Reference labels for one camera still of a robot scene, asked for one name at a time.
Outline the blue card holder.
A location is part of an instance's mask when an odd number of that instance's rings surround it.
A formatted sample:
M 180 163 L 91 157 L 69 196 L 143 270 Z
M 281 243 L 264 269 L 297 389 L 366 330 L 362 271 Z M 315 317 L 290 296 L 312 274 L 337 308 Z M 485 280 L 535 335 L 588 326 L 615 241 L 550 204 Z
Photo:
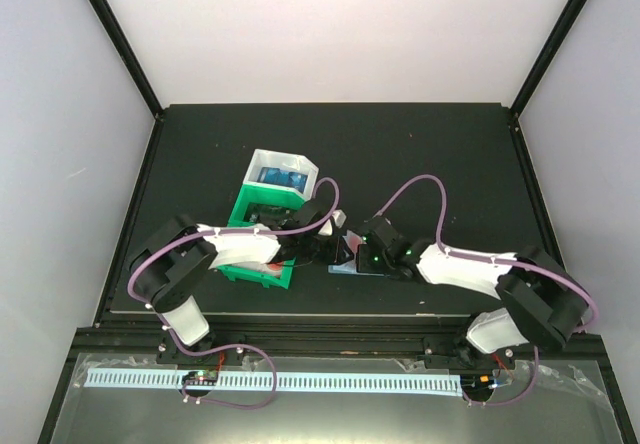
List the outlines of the blue card holder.
M 351 262 L 340 262 L 339 264 L 329 264 L 328 271 L 331 274 L 339 274 L 339 275 L 386 276 L 386 277 L 392 276 L 392 275 L 359 274 L 356 270 L 356 253 L 355 253 L 354 260 Z

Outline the green bin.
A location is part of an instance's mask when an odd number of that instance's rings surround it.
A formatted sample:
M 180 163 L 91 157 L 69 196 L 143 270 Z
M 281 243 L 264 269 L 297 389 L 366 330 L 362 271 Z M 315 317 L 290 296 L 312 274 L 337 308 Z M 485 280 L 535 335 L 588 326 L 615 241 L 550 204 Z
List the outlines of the green bin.
M 241 269 L 236 265 L 225 265 L 220 266 L 218 271 L 220 271 L 227 279 L 232 282 L 236 281 L 248 281 L 253 283 L 258 283 L 262 287 L 269 289 L 272 287 L 278 287 L 282 289 L 288 289 L 291 281 L 291 277 L 294 270 L 294 260 L 280 262 L 283 266 L 283 272 L 280 278 L 275 278 L 271 276 L 267 276 L 260 273 L 255 273 L 251 271 L 247 271 L 245 269 Z
M 309 199 L 309 195 L 290 187 L 243 183 L 231 211 L 228 226 L 247 226 L 250 223 L 250 210 L 256 205 L 297 210 Z

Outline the white bin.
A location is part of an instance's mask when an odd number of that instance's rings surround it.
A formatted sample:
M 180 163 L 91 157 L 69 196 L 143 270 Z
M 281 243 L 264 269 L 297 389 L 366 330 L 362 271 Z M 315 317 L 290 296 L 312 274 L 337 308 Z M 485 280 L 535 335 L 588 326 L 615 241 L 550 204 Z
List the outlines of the white bin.
M 243 184 L 283 190 L 309 200 L 318 173 L 319 168 L 304 155 L 255 149 Z

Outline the green front bin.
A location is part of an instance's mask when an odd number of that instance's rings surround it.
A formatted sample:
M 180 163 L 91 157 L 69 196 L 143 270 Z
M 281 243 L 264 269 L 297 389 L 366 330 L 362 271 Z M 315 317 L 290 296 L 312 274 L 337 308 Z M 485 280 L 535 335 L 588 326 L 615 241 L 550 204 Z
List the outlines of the green front bin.
M 269 289 L 272 287 L 278 287 L 282 289 L 288 289 L 291 281 L 291 277 L 294 270 L 294 260 L 280 262 L 283 266 L 283 272 L 280 278 L 275 278 L 271 276 L 267 276 L 260 273 L 255 273 L 251 271 L 247 271 L 245 269 L 241 269 L 236 265 L 225 265 L 220 266 L 218 271 L 220 271 L 227 279 L 232 282 L 236 281 L 248 281 L 253 283 L 258 283 L 262 287 Z

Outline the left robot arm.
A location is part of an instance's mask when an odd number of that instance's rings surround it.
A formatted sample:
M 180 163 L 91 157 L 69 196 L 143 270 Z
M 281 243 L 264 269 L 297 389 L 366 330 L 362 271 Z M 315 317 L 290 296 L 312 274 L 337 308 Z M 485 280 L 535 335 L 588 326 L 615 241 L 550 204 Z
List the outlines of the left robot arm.
M 127 291 L 158 314 L 193 363 L 207 361 L 215 340 L 194 289 L 207 271 L 224 266 L 251 270 L 292 259 L 325 265 L 354 259 L 343 237 L 346 214 L 313 198 L 298 210 L 260 211 L 246 227 L 212 227 L 186 215 L 170 219 L 129 257 Z

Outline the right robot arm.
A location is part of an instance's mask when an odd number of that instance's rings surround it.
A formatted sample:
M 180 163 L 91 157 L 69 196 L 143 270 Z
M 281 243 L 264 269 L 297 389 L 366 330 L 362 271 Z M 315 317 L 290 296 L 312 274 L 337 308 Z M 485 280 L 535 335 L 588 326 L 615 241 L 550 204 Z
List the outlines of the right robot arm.
M 457 360 L 476 367 L 490 354 L 532 344 L 553 352 L 566 347 L 581 325 L 588 293 L 544 251 L 491 254 L 451 248 L 428 239 L 411 241 L 375 216 L 356 233 L 359 273 L 448 285 L 501 302 L 473 318 L 454 343 Z

